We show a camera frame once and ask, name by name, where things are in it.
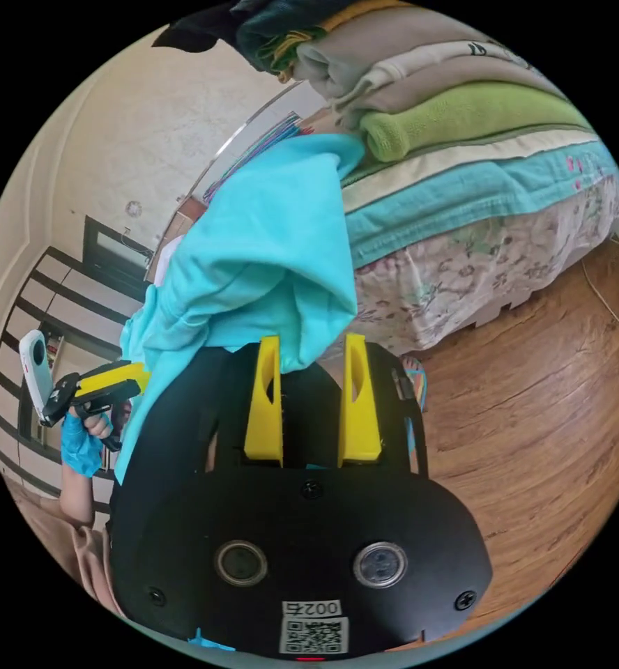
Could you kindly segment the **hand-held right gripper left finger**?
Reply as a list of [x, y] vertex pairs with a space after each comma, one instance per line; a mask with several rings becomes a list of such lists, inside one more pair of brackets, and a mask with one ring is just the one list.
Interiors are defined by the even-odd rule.
[[280, 340], [278, 337], [264, 337], [260, 341], [244, 453], [251, 461], [283, 466]]

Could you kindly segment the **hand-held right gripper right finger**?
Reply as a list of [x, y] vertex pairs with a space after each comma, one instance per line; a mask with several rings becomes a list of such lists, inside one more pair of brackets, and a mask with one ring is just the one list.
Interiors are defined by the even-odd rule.
[[346, 335], [343, 362], [338, 466], [376, 463], [381, 455], [381, 437], [366, 340], [362, 335]]

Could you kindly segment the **person's left hand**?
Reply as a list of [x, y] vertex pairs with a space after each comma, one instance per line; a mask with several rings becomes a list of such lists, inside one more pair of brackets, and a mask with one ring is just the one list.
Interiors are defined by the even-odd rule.
[[116, 435], [108, 412], [72, 406], [61, 427], [61, 460], [73, 472], [92, 478], [102, 464], [103, 440]]

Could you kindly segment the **person's right hand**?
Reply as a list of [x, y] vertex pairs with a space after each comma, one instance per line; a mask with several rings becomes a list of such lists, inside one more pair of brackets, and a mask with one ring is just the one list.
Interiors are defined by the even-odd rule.
[[228, 652], [236, 651], [236, 649], [232, 646], [224, 645], [222, 643], [205, 638], [200, 628], [197, 628], [194, 636], [188, 640], [188, 643], [204, 648], [220, 649]]

